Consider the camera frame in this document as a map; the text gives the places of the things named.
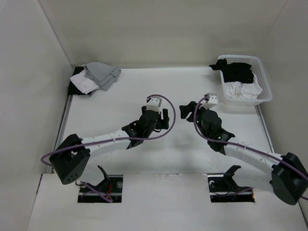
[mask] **folded gray cloth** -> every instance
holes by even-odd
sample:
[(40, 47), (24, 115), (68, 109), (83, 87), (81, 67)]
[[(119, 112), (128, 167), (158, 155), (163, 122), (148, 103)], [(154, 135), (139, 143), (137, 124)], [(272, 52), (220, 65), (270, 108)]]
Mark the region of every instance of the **folded gray cloth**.
[(120, 68), (99, 62), (85, 65), (85, 70), (87, 71), (85, 77), (94, 81), (103, 90), (108, 90), (121, 74)]

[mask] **white table surface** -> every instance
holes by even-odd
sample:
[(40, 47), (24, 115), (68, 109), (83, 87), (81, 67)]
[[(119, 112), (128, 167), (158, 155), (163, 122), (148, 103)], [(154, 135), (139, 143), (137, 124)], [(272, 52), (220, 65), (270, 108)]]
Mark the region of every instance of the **white table surface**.
[[(209, 92), (220, 99), (213, 110), (223, 128), (270, 151), (255, 108), (221, 102), (218, 72), (208, 67), (122, 69), (107, 92), (73, 97), (64, 139), (72, 133), (90, 137), (118, 130), (140, 117), (150, 94), (162, 94), (174, 103), (174, 129), (164, 138), (89, 161), (90, 167), (102, 165), (108, 174), (125, 174), (121, 204), (77, 204), (77, 186), (63, 186), (55, 174), (45, 174), (28, 230), (307, 230), (299, 205), (287, 205), (269, 192), (254, 190), (256, 203), (210, 203), (206, 175), (200, 173), (225, 172), (232, 165), (258, 170), (212, 151), (193, 124), (180, 119), (180, 105)], [(162, 105), (172, 120), (170, 106)]]
[[(218, 106), (213, 110), (222, 119), (223, 128), (241, 141), (270, 151), (255, 107), (225, 105), (219, 72), (213, 72), (209, 67), (123, 69), (118, 82), (107, 92), (98, 91), (90, 98), (73, 97), (64, 139), (73, 133), (79, 137), (92, 137), (116, 131), (139, 119), (148, 95), (162, 94), (173, 102), (177, 112), (174, 129), (167, 136), (145, 141), (130, 150), (92, 158), (87, 168), (96, 171), (96, 176), (100, 176), (97, 165), (103, 166), (109, 174), (213, 173), (225, 172), (238, 164), (242, 166), (241, 170), (255, 170), (242, 161), (214, 152), (198, 136), (192, 123), (180, 119), (180, 105), (198, 101), (209, 92), (218, 94)], [(172, 121), (171, 107), (165, 101), (162, 106), (169, 110)]]

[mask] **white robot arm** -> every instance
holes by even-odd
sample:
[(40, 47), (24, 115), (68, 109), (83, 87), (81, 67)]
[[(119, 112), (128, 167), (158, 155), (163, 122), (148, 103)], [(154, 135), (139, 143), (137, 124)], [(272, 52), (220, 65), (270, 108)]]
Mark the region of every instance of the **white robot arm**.
[[(91, 174), (84, 173), (90, 158), (115, 150), (136, 147), (149, 138), (153, 131), (160, 132), (162, 129), (169, 129), (168, 110), (161, 110), (161, 102), (160, 97), (150, 98), (146, 106), (141, 108), (142, 115), (139, 120), (133, 121), (118, 131), (88, 138), (79, 137), (77, 134), (69, 135), (57, 148), (58, 150), (68, 148), (68, 150), (49, 157), (62, 184), (70, 184), (76, 180), (91, 181)], [(81, 146), (86, 143), (91, 143), (91, 146), (85, 145), (70, 149), (71, 146)], [(98, 168), (104, 174), (103, 168), (101, 166)]]
[[(216, 152), (242, 160), (261, 170), (259, 174), (256, 174), (255, 172), (242, 171), (241, 166), (232, 166), (223, 174), (223, 180), (229, 187), (228, 189), (237, 192), (240, 186), (259, 188), (274, 193), (287, 204), (295, 205), (308, 188), (308, 182), (286, 165), (280, 163), (279, 160), (290, 164), (305, 176), (308, 176), (298, 157), (292, 153), (287, 155), (270, 153), (271, 156), (276, 158), (273, 159), (251, 151), (250, 144), (238, 142), (234, 134), (221, 127), (222, 121), (217, 113), (209, 110), (215, 103), (217, 103), (217, 97), (210, 93), (205, 96), (205, 102), (196, 109), (196, 126), (202, 136), (208, 140), (208, 145)], [(196, 106), (196, 102), (180, 106), (181, 119), (193, 122), (193, 113)]]

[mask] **purple cable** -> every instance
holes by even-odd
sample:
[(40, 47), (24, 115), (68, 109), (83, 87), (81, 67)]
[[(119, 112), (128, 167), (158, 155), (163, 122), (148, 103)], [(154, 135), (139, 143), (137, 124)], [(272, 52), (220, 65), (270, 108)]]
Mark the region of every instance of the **purple cable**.
[[(175, 111), (175, 107), (173, 106), (172, 102), (171, 102), (169, 99), (167, 99), (165, 96), (163, 96), (163, 95), (153, 94), (153, 95), (149, 95), (149, 96), (147, 97), (147, 99), (149, 99), (149, 98), (151, 98), (151, 97), (153, 97), (153, 96), (158, 96), (158, 97), (161, 97), (161, 98), (165, 99), (165, 100), (170, 104), (170, 106), (172, 107), (172, 111), (173, 111), (173, 122), (172, 122), (170, 128), (169, 128), (164, 134), (162, 134), (162, 135), (160, 135), (160, 136), (152, 137), (152, 138), (122, 137), (122, 138), (115, 138), (115, 139), (109, 139), (109, 140), (104, 140), (104, 141), (97, 141), (97, 142), (90, 142), (90, 143), (78, 144), (78, 145), (74, 145), (74, 146), (70, 146), (70, 147), (58, 149), (58, 150), (55, 150), (55, 151), (53, 151), (53, 152), (47, 153), (47, 154), (45, 154), (44, 156), (42, 156), (42, 158), (40, 159), (41, 162), (42, 162), (43, 164), (46, 164), (46, 165), (52, 167), (52, 165), (51, 165), (50, 163), (48, 163), (48, 162), (45, 161), (45, 158), (46, 158), (46, 157), (51, 156), (51, 155), (53, 155), (53, 154), (65, 152), (65, 151), (68, 151), (68, 150), (71, 150), (71, 149), (75, 149), (75, 148), (79, 148), (79, 147), (84, 147), (84, 146), (92, 146), (92, 145), (96, 145), (96, 144), (108, 143), (108, 142), (120, 141), (120, 140), (151, 141), (151, 140), (156, 140), (156, 139), (162, 138), (163, 136), (167, 135), (167, 134), (173, 129), (174, 124), (175, 124), (175, 121), (176, 121), (176, 111)], [(94, 188), (92, 188), (91, 186), (89, 186), (86, 182), (82, 182), (82, 184), (85, 185), (87, 188), (91, 189), (91, 191), (84, 193), (82, 196), (84, 196), (85, 194), (90, 193), (90, 192), (95, 192), (95, 193), (97, 193), (102, 199), (104, 199), (104, 200), (106, 200), (106, 201), (108, 201), (108, 202), (112, 202), (112, 200), (109, 200), (109, 199), (105, 198), (102, 192), (99, 192), (99, 191), (95, 190)]]
[(251, 189), (253, 189), (253, 188), (250, 187), (250, 188), (247, 188), (247, 189), (241, 190), (241, 191), (239, 191), (239, 192), (235, 192), (235, 193), (228, 193), (228, 194), (223, 194), (223, 195), (219, 195), (219, 194), (218, 194), (218, 196), (236, 196), (236, 195), (238, 195), (238, 194), (240, 194), (240, 193), (249, 191), (249, 190), (251, 190)]
[(291, 170), (293, 170), (294, 172), (296, 172), (298, 175), (300, 175), (302, 178), (304, 178), (307, 182), (308, 182), (308, 177), (305, 176), (302, 172), (300, 172), (299, 170), (297, 170), (295, 167), (293, 167), (292, 165), (288, 164), (287, 162), (283, 161), (283, 160), (280, 160), (268, 153), (265, 153), (263, 151), (260, 151), (260, 150), (257, 150), (257, 149), (254, 149), (254, 148), (251, 148), (251, 147), (247, 147), (245, 145), (242, 145), (242, 144), (239, 144), (239, 143), (234, 143), (234, 142), (228, 142), (228, 141), (217, 141), (217, 140), (212, 140), (212, 139), (209, 139), (205, 136), (202, 135), (202, 133), (199, 131), (199, 128), (198, 128), (198, 125), (197, 125), (197, 122), (196, 122), (196, 117), (197, 117), (197, 110), (198, 108), (200, 107), (200, 104), (203, 100), (207, 99), (208, 96), (205, 96), (203, 97), (196, 105), (195, 109), (194, 109), (194, 112), (193, 112), (193, 124), (194, 124), (194, 128), (196, 130), (196, 132), (199, 134), (199, 136), (201, 136), (203, 139), (207, 140), (207, 141), (210, 141), (210, 142), (216, 142), (216, 143), (224, 143), (224, 144), (231, 144), (231, 145), (234, 145), (234, 146), (238, 146), (238, 147), (241, 147), (241, 148), (246, 148), (250, 151), (253, 151), (255, 153), (258, 153), (258, 154), (261, 154), (261, 155), (264, 155), (264, 156), (267, 156), (269, 158), (272, 158), (274, 160), (277, 160), (278, 162), (282, 163), (283, 165), (287, 166), (288, 168), (290, 168)]
[(88, 189), (90, 189), (91, 191), (89, 192), (85, 192), (84, 194), (82, 194), (81, 196), (81, 199), (84, 195), (88, 194), (88, 193), (92, 193), (92, 192), (95, 192), (96, 194), (98, 194), (102, 199), (104, 199), (105, 201), (109, 202), (109, 203), (112, 203), (112, 198), (110, 195), (104, 193), (104, 192), (100, 192), (100, 191), (97, 191), (95, 190), (93, 187), (89, 186), (86, 182), (83, 182), (81, 181), (80, 183), (82, 183), (84, 186), (86, 186)]

